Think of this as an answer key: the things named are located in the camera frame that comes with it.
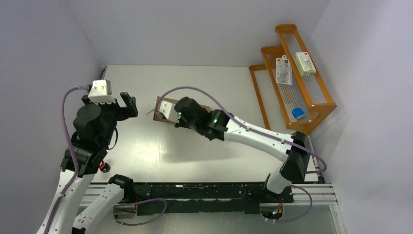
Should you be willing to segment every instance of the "blue sponge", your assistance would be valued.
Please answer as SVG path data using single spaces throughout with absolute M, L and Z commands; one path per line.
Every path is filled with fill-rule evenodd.
M 299 108 L 299 107 L 294 108 L 294 110 L 292 111 L 292 113 L 293 113 L 294 118 L 296 118 L 296 119 L 301 119 L 301 118 L 304 118 L 304 117 L 305 117 L 304 111 L 303 111 L 301 108 Z

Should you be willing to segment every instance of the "wooden shelf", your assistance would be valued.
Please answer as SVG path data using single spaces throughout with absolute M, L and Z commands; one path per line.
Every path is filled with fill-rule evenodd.
M 281 45 L 268 46 L 261 49 L 265 61 L 265 69 L 270 75 L 286 127 L 309 135 L 337 105 L 331 98 L 318 70 L 313 76 L 300 76 L 298 68 L 294 63 L 293 55 L 296 52 L 308 52 L 308 50 L 298 33 L 297 27 L 293 24 L 278 25 L 275 30 L 280 37 Z M 281 58 L 282 55 L 286 55 L 291 63 L 292 85 L 279 84 L 275 80 L 276 58 Z M 264 70 L 263 65 L 252 65 L 249 69 L 264 123 L 267 127 L 268 119 L 253 74 L 254 70 Z M 300 120 L 295 119 L 292 115 L 292 110 L 297 107 L 300 107 L 306 114 Z

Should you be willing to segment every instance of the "wooden frame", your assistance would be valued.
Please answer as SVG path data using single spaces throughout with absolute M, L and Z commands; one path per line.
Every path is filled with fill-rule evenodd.
M 308 113 L 310 116 L 310 120 L 307 121 L 291 121 L 287 109 L 285 107 L 284 101 L 282 99 L 281 92 L 277 86 L 276 80 L 275 80 L 275 74 L 273 72 L 273 69 L 275 69 L 275 63 L 274 61 L 270 60 L 269 57 L 272 58 L 281 58 L 282 55 L 287 55 L 287 58 L 290 61 L 293 60 L 293 54 L 291 53 L 289 47 L 288 47 L 288 41 L 294 36 L 295 39 L 297 40 L 301 50 L 303 52 L 308 52 L 307 47 L 305 46 L 304 42 L 301 39 L 301 36 L 298 33 L 297 27 L 293 24 L 288 24 L 288 25 L 278 25 L 275 28 L 277 34 L 280 37 L 281 40 L 281 45 L 278 46 L 269 46 L 269 47 L 263 47 L 261 49 L 261 53 L 263 54 L 264 61 L 265 61 L 265 68 L 263 65 L 251 65 L 249 67 L 252 81 L 254 84 L 255 92 L 257 94 L 257 99 L 258 103 L 260 104 L 260 109 L 261 109 L 261 114 L 263 116 L 264 124 L 267 129 L 269 128 L 269 123 L 268 123 L 268 118 L 264 109 L 263 101 L 261 98 L 260 91 L 258 89 L 257 81 L 255 79 L 254 71 L 258 70 L 267 70 L 271 83 L 273 84 L 274 91 L 277 95 L 277 99 L 280 103 L 280 108 L 281 108 L 281 113 L 282 117 L 284 118 L 286 128 L 288 129 L 296 129 L 300 132 L 305 133 L 306 135 L 310 135 L 314 131 L 315 128 L 337 107 L 337 105 L 334 103 L 333 99 L 331 98 L 331 95 L 325 86 L 324 81 L 322 80 L 322 77 L 320 73 L 317 70 L 316 67 L 316 74 L 314 75 L 314 78 L 317 81 L 318 86 L 320 87 L 320 90 L 322 92 L 322 95 L 324 96 L 326 102 L 325 103 L 316 103 L 314 104 L 311 95 L 308 92 L 307 86 L 301 77 L 297 66 L 295 65 L 294 62 L 291 63 L 294 79 L 297 83 L 298 89 L 300 90 L 300 94 L 302 96 L 302 99 L 305 103 L 305 106 L 308 109 Z

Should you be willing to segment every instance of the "green and white box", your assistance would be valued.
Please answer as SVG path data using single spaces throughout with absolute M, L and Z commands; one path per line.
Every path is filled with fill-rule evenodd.
M 311 76 L 316 73 L 316 67 L 311 61 L 308 52 L 297 52 L 294 54 L 294 62 L 302 77 Z

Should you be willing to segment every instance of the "brown box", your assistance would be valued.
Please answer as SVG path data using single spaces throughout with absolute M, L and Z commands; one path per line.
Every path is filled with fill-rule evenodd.
M 156 102 L 158 101 L 159 98 L 160 98 L 160 96 L 158 96 L 158 97 L 156 98 L 156 101 L 155 101 L 154 105 L 156 105 Z M 170 98 L 164 97 L 164 98 L 162 99 L 162 101 L 168 101 L 168 102 L 171 102 L 171 103 L 175 103 L 175 104 L 176 104 L 179 100 L 175 100 L 175 99 L 170 99 Z M 210 108 L 209 106 L 205 106 L 205 105 L 201 105 L 201 104 L 200 104 L 200 106 L 202 106 L 203 108 L 205 108 L 208 112 L 211 112 L 211 108 Z M 155 108 L 153 108 L 151 111 L 149 111 L 149 112 L 146 114 L 146 116 L 149 115 L 151 112 L 153 112 L 153 120 L 159 121 L 159 122 L 165 122 L 165 123 L 173 123 L 173 124 L 175 124 L 174 122 L 171 122 L 171 121 L 169 121 L 169 120 L 162 119 L 162 118 L 158 117 L 158 116 L 155 114 Z

